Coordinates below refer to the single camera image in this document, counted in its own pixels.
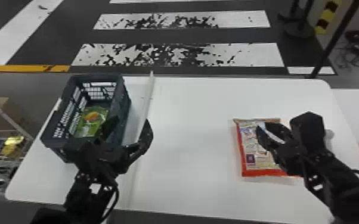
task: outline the white stripe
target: white stripe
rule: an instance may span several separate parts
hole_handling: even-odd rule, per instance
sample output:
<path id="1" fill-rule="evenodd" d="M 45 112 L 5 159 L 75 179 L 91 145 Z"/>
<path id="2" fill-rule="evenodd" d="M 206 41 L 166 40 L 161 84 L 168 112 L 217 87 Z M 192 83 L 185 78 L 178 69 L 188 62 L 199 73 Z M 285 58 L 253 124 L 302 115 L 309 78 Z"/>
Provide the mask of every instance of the white stripe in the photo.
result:
<path id="1" fill-rule="evenodd" d="M 264 10 L 102 14 L 96 22 L 94 29 L 178 29 L 198 27 L 270 28 L 270 23 Z"/>
<path id="2" fill-rule="evenodd" d="M 154 2 L 206 2 L 206 1 L 222 1 L 222 0 L 110 0 L 110 4 L 154 3 Z"/>
<path id="3" fill-rule="evenodd" d="M 310 74 L 314 67 L 288 67 L 289 74 Z M 335 74 L 331 66 L 324 66 L 318 72 L 319 74 Z"/>
<path id="4" fill-rule="evenodd" d="M 284 67 L 276 43 L 86 43 L 72 65 Z"/>
<path id="5" fill-rule="evenodd" d="M 4 65 L 63 0 L 33 0 L 0 29 L 0 65 Z"/>

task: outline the cable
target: cable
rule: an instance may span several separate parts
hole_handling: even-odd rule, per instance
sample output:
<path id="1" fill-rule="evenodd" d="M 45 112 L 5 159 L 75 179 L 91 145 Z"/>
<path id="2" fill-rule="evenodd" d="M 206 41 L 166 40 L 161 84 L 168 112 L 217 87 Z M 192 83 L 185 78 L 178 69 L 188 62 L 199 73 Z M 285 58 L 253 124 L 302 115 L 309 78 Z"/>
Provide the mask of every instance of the cable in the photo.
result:
<path id="1" fill-rule="evenodd" d="M 334 63 L 340 69 L 352 70 L 352 67 L 359 67 L 359 54 L 354 51 L 354 43 L 345 45 L 345 42 L 340 43 L 344 46 L 337 47 L 339 54 L 336 56 Z"/>
<path id="2" fill-rule="evenodd" d="M 103 223 L 105 221 L 105 219 L 110 215 L 110 213 L 113 211 L 114 207 L 116 206 L 118 199 L 120 198 L 120 191 L 118 190 L 118 188 L 115 189 L 114 194 L 115 194 L 114 202 L 112 206 L 109 208 L 109 210 L 107 211 L 107 213 L 101 218 L 100 223 Z"/>

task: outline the item in basket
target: item in basket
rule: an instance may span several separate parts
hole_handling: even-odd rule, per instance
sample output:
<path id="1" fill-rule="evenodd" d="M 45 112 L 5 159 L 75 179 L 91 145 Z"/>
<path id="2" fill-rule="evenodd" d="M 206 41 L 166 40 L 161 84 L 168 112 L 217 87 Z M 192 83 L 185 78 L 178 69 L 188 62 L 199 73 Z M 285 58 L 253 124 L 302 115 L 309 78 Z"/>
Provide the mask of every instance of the item in basket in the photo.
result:
<path id="1" fill-rule="evenodd" d="M 274 162 L 270 152 L 261 147 L 256 138 L 256 127 L 264 122 L 279 123 L 280 119 L 234 119 L 241 154 L 242 176 L 286 176 Z"/>
<path id="2" fill-rule="evenodd" d="M 101 124 L 106 120 L 108 112 L 109 109 L 100 106 L 85 107 L 74 137 L 95 136 Z"/>

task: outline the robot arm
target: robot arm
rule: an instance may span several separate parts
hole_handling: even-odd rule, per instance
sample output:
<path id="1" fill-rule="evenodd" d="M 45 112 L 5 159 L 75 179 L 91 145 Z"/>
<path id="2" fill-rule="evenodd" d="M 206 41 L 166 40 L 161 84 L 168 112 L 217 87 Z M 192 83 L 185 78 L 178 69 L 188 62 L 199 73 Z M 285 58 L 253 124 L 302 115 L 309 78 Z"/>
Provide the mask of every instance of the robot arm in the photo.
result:
<path id="1" fill-rule="evenodd" d="M 290 127 L 265 123 L 268 132 L 257 127 L 259 144 L 288 175 L 303 177 L 307 190 L 335 217 L 359 219 L 359 170 L 349 168 L 326 148 L 322 117 L 307 112 L 293 118 Z"/>
<path id="2" fill-rule="evenodd" d="M 117 120 L 112 118 L 105 124 L 105 127 L 113 127 Z M 104 126 L 101 129 L 97 138 L 69 139 L 63 150 L 79 171 L 67 194 L 65 211 L 40 209 L 31 224 L 97 224 L 104 222 L 114 209 L 119 199 L 116 178 L 125 174 L 130 165 L 146 153 L 153 140 L 153 132 L 146 120 L 137 143 L 114 147 L 105 142 L 112 129 Z M 90 189 L 94 183 L 100 185 L 96 194 Z M 113 204 L 105 214 L 113 196 Z"/>

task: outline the table surface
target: table surface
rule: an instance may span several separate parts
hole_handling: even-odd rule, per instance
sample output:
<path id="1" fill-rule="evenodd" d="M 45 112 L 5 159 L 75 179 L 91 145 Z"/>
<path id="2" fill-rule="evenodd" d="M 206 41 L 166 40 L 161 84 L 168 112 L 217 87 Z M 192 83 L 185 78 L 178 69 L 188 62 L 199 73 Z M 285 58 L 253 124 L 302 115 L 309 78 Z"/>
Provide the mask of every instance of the table surface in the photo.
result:
<path id="1" fill-rule="evenodd" d="M 140 109 L 146 81 L 126 78 Z M 154 141 L 131 175 L 122 176 L 119 207 L 229 219 L 326 223 L 327 207 L 301 178 L 242 178 L 232 118 L 324 117 L 331 150 L 359 169 L 359 147 L 329 85 L 321 80 L 156 78 L 149 120 Z M 130 125 L 132 130 L 139 124 Z M 131 128 L 125 140 L 133 141 Z M 7 188 L 10 200 L 62 204 L 76 168 L 36 139 Z"/>

